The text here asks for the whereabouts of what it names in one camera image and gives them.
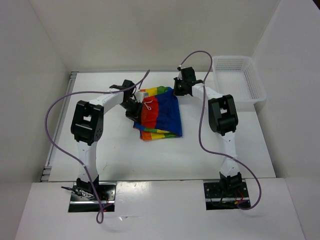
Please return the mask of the rainbow striped shorts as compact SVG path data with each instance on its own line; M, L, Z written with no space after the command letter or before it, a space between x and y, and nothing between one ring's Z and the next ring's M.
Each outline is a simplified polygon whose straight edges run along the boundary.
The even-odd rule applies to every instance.
M140 132L140 139L152 141L180 138L183 135L178 98L169 86L141 89L143 94L140 122L133 127Z

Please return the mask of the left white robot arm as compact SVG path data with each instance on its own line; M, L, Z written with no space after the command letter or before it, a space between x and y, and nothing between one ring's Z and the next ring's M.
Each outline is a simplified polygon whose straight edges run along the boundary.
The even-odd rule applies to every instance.
M78 158L83 167L76 179L76 187L89 200L100 194L97 145L103 135L104 115L120 105L128 119L140 123L142 102L136 99L135 90L136 85L125 79L122 85L111 85L107 93L76 104L70 130L77 142Z

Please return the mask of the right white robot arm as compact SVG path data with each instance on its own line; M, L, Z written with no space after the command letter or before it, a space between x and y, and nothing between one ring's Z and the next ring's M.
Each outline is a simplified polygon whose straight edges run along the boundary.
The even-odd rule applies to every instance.
M238 163L235 161L235 135L239 123L238 114L232 95L223 95L197 80L192 67L178 68L179 75L174 78L173 93L176 96L190 95L204 104L203 109L208 112L210 129L220 138L220 145L224 152L219 171L219 191L225 197L230 197L242 184L242 175Z

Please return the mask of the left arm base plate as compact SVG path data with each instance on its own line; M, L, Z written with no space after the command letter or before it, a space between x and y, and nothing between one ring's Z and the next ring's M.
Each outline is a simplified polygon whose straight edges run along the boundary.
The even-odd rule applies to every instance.
M104 212L115 211L116 188L115 182L100 182L97 190L98 198L93 193L87 193L77 188L76 184L73 187L62 187L65 190L71 191L68 212L69 213L89 213L98 212L100 209L100 199Z

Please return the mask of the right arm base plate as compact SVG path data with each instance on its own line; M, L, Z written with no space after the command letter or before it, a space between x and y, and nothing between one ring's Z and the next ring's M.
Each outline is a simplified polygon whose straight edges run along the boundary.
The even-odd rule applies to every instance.
M241 186L230 193L223 193L218 180L204 181L204 197L206 210L234 210L238 205L242 208L250 208L251 202L245 181Z

